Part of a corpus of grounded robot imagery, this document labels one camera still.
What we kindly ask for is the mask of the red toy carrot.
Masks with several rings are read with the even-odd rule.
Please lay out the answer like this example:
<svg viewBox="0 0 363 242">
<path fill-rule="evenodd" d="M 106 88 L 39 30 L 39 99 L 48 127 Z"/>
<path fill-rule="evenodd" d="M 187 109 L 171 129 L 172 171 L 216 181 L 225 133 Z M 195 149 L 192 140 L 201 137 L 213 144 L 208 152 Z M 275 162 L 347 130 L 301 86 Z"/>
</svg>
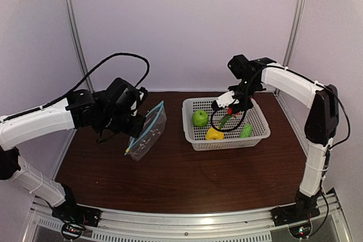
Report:
<svg viewBox="0 0 363 242">
<path fill-rule="evenodd" d="M 220 119 L 220 129 L 223 129 L 226 125 L 226 123 L 228 122 L 229 119 L 235 117 L 235 115 L 233 114 L 233 110 L 231 108 L 227 109 L 227 113 Z"/>
</svg>

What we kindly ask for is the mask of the green toy cucumber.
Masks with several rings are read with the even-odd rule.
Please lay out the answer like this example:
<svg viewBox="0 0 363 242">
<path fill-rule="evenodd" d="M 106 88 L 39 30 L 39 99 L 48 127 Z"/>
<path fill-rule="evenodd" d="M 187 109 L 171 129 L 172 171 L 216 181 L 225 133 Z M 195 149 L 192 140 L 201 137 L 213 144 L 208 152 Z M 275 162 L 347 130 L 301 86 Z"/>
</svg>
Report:
<svg viewBox="0 0 363 242">
<path fill-rule="evenodd" d="M 253 127 L 251 124 L 245 124 L 245 126 L 243 127 L 243 129 L 240 132 L 239 137 L 240 138 L 248 138 L 251 136 L 253 131 Z"/>
</svg>

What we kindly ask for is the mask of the clear zip top bag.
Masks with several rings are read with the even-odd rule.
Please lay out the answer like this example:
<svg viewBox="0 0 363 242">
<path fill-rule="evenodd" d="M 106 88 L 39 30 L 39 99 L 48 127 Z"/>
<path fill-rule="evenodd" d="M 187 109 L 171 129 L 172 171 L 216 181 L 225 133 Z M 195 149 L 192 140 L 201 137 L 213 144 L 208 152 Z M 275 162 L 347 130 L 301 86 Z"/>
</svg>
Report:
<svg viewBox="0 0 363 242">
<path fill-rule="evenodd" d="M 135 161 L 141 160 L 164 132 L 166 121 L 164 101 L 162 100 L 147 113 L 140 135 L 137 138 L 130 137 L 129 146 L 124 155 L 130 156 Z"/>
</svg>

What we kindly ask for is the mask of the green toy apple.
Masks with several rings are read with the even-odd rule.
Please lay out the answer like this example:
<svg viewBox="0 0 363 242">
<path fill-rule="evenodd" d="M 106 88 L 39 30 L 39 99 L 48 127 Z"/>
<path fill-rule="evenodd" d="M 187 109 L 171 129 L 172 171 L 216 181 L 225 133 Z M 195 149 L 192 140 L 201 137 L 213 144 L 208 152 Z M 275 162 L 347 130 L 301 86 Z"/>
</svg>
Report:
<svg viewBox="0 0 363 242">
<path fill-rule="evenodd" d="M 204 127 L 208 124 L 209 115 L 204 110 L 197 110 L 193 113 L 192 122 L 194 126 Z"/>
</svg>

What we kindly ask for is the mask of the yellow toy lemon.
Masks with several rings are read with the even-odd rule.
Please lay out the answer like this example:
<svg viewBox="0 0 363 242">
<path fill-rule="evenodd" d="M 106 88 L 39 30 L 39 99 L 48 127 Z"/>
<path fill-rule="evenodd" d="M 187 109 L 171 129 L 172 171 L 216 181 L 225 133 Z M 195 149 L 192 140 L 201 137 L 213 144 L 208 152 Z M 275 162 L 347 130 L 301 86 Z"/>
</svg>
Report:
<svg viewBox="0 0 363 242">
<path fill-rule="evenodd" d="M 224 133 L 220 132 L 220 131 L 218 131 L 216 129 L 209 128 L 209 130 L 207 131 L 207 133 L 205 135 L 205 139 L 207 141 L 223 140 L 224 139 Z"/>
</svg>

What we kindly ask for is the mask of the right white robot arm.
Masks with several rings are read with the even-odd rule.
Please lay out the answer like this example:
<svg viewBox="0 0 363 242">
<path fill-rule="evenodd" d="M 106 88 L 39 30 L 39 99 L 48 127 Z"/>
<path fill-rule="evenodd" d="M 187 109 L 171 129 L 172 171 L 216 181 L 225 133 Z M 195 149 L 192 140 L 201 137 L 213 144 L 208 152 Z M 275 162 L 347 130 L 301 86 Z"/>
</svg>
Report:
<svg viewBox="0 0 363 242">
<path fill-rule="evenodd" d="M 245 112 L 252 108 L 254 93 L 266 84 L 295 98 L 309 110 L 304 127 L 309 147 L 307 161 L 296 203 L 290 212 L 294 219 L 303 220 L 312 212 L 313 203 L 321 194 L 334 146 L 339 124 L 337 88 L 313 81 L 267 57 L 248 60 L 240 54 L 233 56 L 227 66 L 240 82 L 228 87 L 226 102 L 219 103 L 219 107 L 228 107 L 233 113 Z"/>
</svg>

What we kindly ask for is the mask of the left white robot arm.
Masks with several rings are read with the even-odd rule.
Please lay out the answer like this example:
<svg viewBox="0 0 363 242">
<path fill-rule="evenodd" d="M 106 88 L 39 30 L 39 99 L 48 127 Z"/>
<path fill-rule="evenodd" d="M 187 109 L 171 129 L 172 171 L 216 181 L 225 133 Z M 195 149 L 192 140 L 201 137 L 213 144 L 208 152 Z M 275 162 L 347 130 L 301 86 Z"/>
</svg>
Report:
<svg viewBox="0 0 363 242">
<path fill-rule="evenodd" d="M 137 88 L 116 78 L 99 92 L 70 91 L 58 102 L 1 117 L 1 180 L 17 182 L 43 198 L 70 222 L 82 213 L 72 190 L 44 176 L 21 157 L 17 145 L 50 133 L 91 127 L 98 143 L 103 133 L 120 133 L 136 138 L 142 131 L 145 116 L 137 111 L 147 98 L 146 88 Z"/>
</svg>

